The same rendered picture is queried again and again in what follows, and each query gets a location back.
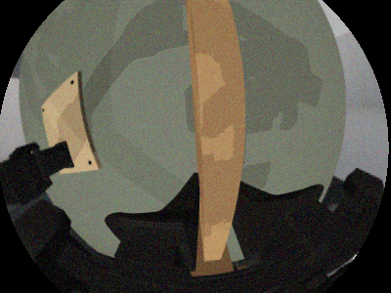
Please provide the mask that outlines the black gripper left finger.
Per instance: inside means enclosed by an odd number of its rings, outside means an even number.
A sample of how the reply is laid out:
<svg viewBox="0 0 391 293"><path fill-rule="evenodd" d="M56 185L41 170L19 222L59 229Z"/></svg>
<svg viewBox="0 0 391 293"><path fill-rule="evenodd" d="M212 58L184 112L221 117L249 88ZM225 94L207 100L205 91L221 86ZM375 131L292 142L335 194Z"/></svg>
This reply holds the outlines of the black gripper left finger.
<svg viewBox="0 0 391 293"><path fill-rule="evenodd" d="M192 173L183 189L159 212L112 213L106 225L118 240L173 245L183 253L189 271L196 272L199 222L199 176Z"/></svg>

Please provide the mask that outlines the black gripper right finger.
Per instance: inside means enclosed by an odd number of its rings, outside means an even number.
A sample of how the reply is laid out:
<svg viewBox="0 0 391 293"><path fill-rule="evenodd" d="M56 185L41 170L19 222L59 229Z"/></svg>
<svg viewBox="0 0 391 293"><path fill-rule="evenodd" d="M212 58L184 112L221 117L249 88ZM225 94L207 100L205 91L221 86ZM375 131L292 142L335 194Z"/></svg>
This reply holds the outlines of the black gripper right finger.
<svg viewBox="0 0 391 293"><path fill-rule="evenodd" d="M296 192L270 194L241 181L232 226L245 262L261 259L259 251L269 243L282 220L321 198L324 188L312 185Z"/></svg>

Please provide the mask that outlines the long wooden rail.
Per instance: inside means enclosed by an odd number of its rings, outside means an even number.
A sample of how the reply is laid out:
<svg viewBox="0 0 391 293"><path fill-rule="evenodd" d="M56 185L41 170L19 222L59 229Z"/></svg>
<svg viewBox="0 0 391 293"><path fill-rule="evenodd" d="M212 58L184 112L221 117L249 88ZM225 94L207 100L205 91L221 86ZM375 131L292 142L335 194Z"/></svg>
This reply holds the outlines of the long wooden rail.
<svg viewBox="0 0 391 293"><path fill-rule="evenodd" d="M228 0L187 1L204 263L222 260L239 198L245 85Z"/></svg>

